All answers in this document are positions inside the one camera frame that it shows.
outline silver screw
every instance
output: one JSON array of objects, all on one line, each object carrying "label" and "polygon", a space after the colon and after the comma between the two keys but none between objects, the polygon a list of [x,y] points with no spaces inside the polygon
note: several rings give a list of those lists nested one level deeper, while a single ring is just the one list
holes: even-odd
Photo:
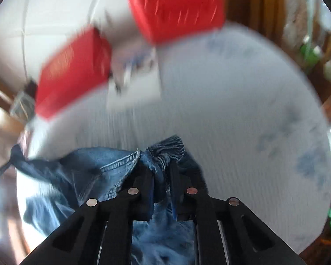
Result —
[{"label": "silver screw", "polygon": [[231,198],[228,200],[228,203],[232,206],[238,206],[239,205],[239,200],[236,198]]},{"label": "silver screw", "polygon": [[136,187],[129,188],[127,191],[128,194],[135,195],[139,193],[139,190]]},{"label": "silver screw", "polygon": [[191,195],[194,195],[194,194],[197,194],[197,189],[195,187],[189,187],[187,190],[186,190],[187,193],[191,194]]},{"label": "silver screw", "polygon": [[89,206],[89,207],[96,206],[97,203],[98,203],[98,201],[94,198],[88,199],[86,202],[87,206]]}]

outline blue jeans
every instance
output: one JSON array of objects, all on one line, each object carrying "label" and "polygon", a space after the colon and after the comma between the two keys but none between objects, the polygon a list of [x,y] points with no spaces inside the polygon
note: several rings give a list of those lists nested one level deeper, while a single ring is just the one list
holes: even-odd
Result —
[{"label": "blue jeans", "polygon": [[[171,213],[167,180],[171,160],[177,162],[182,173],[201,174],[177,136],[145,151],[82,148],[56,161],[26,160],[19,145],[15,145],[10,158],[17,170],[51,183],[57,191],[51,196],[32,197],[26,201],[24,221],[46,236],[88,199],[114,198],[136,163],[143,163],[155,173],[155,205],[149,222],[135,221],[133,224],[131,263],[193,264],[193,222],[177,222]],[[205,182],[201,189],[206,189]]]}]

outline denim fabric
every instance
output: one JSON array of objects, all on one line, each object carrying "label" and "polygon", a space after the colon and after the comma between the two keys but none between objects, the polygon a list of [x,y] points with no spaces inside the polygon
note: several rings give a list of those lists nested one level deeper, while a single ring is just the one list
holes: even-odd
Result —
[{"label": "denim fabric", "polygon": [[[19,145],[10,162],[22,173],[49,182],[57,193],[27,199],[24,221],[45,235],[53,232],[89,198],[114,198],[123,182],[141,162],[155,173],[154,213],[149,222],[135,221],[132,264],[193,264],[193,222],[176,222],[170,206],[168,165],[175,160],[179,170],[199,174],[196,162],[185,151],[181,139],[168,138],[136,152],[111,148],[83,148],[56,161],[26,160]],[[206,189],[201,181],[201,189]]]}]

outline red plastic basket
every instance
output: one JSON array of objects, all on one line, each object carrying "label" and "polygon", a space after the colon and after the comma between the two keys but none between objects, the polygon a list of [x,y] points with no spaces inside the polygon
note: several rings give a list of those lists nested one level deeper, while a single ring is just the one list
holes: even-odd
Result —
[{"label": "red plastic basket", "polygon": [[190,33],[222,27],[223,0],[129,0],[144,37],[157,44]]}]

